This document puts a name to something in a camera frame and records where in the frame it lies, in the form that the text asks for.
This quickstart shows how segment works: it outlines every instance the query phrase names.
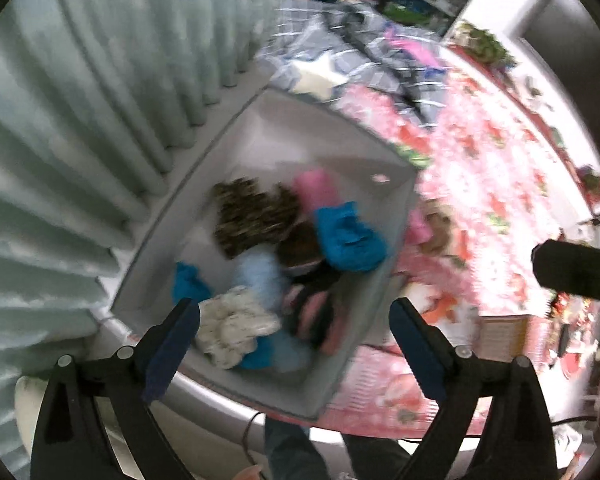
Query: white star pillow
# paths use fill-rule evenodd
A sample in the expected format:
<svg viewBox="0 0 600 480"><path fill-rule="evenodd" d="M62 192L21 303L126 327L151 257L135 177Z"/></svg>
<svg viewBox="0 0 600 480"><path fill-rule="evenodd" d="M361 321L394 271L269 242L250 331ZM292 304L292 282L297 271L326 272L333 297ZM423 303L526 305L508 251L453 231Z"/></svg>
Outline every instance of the white star pillow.
<svg viewBox="0 0 600 480"><path fill-rule="evenodd" d="M291 88L295 94L311 94L320 101L328 101L333 95L333 88L349 80L347 76L335 71L329 52L324 52L314 61L292 59L290 63L300 75L300 79Z"/></svg>

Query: jeans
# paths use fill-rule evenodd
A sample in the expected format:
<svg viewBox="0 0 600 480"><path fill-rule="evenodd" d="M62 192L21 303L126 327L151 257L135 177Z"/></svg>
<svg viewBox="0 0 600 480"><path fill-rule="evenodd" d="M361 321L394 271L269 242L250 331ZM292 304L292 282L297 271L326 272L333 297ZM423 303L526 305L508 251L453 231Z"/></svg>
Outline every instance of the jeans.
<svg viewBox="0 0 600 480"><path fill-rule="evenodd" d="M330 480L324 459L300 426L267 417L265 452L273 480ZM343 434L358 480L393 480L409 460L395 440Z"/></svg>

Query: white storage bin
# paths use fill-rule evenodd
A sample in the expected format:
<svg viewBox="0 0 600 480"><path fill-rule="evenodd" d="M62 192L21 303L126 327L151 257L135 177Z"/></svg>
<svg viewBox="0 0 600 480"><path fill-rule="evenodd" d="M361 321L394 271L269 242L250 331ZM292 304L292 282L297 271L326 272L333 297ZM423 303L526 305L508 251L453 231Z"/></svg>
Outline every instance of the white storage bin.
<svg viewBox="0 0 600 480"><path fill-rule="evenodd" d="M395 256L414 202L416 171L387 145L329 110L293 95L266 89L218 134L163 212L131 266L116 298L114 314L139 334L161 322L172 308L175 263L200 270L215 294L230 286L235 264L215 243L214 184L257 177L262 190L291 184L302 170L326 168L340 196L357 202L363 221L387 242L388 258L373 272L345 273L336 293L349 306L346 336L336 355L316 352L307 370L221 370L195 347L180 371L245 404L303 420L315 420L336 392L347 361L377 319Z"/></svg>

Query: gray plaid blanket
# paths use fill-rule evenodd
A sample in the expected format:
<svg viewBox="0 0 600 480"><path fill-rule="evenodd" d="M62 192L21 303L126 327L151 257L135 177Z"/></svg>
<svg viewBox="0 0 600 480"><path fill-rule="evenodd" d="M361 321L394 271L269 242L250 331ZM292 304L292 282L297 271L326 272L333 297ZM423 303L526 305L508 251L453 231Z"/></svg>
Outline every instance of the gray plaid blanket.
<svg viewBox="0 0 600 480"><path fill-rule="evenodd" d="M333 80L344 83L323 102L336 102L347 84L364 84L390 95L401 115L433 128L446 92L439 49L433 32L398 25L366 4L280 0L275 31L256 58L273 66L273 85L294 91L302 77L298 62L326 54L338 75Z"/></svg>

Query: curtain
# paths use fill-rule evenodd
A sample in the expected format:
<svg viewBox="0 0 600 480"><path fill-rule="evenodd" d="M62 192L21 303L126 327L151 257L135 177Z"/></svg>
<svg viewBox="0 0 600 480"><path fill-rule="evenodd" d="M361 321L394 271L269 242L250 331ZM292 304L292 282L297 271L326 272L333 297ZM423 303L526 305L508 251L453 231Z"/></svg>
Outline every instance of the curtain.
<svg viewBox="0 0 600 480"><path fill-rule="evenodd" d="M0 14L0 457L29 459L23 374L79 356L126 269L126 225L166 192L170 148L270 34L276 0L11 0Z"/></svg>

